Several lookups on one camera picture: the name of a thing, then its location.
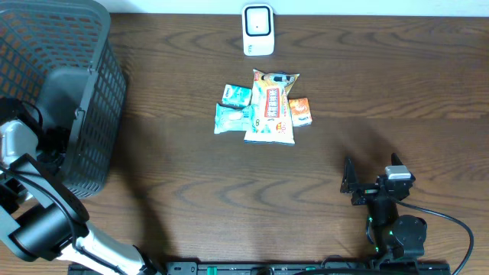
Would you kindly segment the white barcode scanner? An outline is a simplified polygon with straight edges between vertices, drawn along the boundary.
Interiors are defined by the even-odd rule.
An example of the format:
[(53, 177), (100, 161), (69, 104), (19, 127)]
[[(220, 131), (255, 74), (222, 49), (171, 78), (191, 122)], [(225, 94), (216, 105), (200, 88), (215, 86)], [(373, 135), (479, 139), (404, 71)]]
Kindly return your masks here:
[(268, 56), (274, 52), (274, 13), (268, 4), (249, 4), (241, 11), (243, 51), (246, 56)]

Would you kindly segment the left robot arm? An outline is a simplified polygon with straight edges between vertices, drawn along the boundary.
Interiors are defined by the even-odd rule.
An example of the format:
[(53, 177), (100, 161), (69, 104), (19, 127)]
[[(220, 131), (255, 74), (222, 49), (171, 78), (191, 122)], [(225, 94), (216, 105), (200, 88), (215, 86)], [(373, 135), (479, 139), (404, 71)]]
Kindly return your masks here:
[(69, 132), (43, 128), (35, 105), (1, 99), (1, 241), (25, 261), (72, 262), (71, 274), (162, 274), (138, 247), (122, 244), (89, 220), (80, 202), (53, 176)]

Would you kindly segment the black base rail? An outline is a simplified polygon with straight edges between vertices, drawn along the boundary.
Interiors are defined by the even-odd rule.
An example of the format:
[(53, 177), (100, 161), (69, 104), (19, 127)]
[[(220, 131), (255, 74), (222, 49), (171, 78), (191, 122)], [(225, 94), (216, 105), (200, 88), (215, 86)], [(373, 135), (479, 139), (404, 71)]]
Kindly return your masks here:
[(219, 264), (196, 262), (168, 262), (164, 265), (166, 275), (294, 275), (294, 274), (418, 274), (449, 275), (447, 264), (396, 263), (383, 264), (377, 269), (368, 269), (361, 263), (344, 262), (337, 259), (307, 264)]

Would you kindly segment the orange tissue pack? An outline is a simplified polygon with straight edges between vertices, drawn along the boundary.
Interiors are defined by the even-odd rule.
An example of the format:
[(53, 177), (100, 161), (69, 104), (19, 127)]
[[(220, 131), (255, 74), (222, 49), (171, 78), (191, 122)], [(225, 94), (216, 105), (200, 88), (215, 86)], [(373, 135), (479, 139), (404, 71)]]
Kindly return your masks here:
[(311, 125), (313, 118), (311, 115), (308, 98), (290, 99), (290, 112), (294, 127)]

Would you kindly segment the teal white tissue pack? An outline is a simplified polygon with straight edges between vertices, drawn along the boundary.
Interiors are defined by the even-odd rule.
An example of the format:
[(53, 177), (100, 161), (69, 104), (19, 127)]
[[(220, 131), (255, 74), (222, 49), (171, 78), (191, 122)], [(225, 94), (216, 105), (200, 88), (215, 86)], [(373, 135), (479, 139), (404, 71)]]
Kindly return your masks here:
[(222, 96), (222, 104), (236, 108), (245, 108), (250, 104), (251, 97), (251, 89), (226, 84)]

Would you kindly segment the grey plastic shopping basket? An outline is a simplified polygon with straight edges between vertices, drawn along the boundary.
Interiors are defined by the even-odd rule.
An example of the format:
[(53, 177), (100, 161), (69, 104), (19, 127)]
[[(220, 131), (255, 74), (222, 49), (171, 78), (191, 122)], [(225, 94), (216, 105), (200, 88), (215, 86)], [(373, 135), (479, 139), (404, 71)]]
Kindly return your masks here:
[(69, 130), (55, 175), (80, 198), (105, 187), (125, 103), (110, 26), (96, 1), (1, 3), (1, 95), (35, 105), (44, 129)]

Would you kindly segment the mint green wipes pack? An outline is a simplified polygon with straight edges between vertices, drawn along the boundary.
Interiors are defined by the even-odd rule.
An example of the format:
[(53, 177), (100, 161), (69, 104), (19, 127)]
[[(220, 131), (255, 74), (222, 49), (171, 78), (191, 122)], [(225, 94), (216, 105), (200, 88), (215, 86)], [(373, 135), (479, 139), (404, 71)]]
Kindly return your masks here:
[(242, 109), (231, 108), (216, 104), (214, 134), (227, 131), (250, 131), (254, 117), (254, 107), (246, 106)]

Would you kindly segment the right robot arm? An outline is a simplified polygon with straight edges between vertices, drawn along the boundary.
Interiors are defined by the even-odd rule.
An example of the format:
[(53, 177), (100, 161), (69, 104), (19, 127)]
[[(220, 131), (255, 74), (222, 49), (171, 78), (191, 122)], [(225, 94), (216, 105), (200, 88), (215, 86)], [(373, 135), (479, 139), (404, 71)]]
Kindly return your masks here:
[(366, 235), (376, 247), (367, 266), (381, 274), (419, 274), (418, 258), (424, 255), (427, 225), (424, 219), (400, 215), (397, 203), (410, 194), (415, 176), (396, 154), (374, 183), (361, 183), (351, 158), (345, 158), (341, 193), (352, 205), (366, 205)]

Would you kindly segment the large beige snack bag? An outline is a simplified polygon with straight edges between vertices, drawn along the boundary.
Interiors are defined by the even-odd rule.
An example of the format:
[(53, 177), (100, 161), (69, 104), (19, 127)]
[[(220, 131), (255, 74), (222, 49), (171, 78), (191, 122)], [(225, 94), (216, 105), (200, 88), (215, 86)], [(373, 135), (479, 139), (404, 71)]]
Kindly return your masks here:
[(253, 74), (251, 107), (254, 113), (244, 141), (294, 145), (288, 95), (300, 75), (264, 73), (256, 69)]

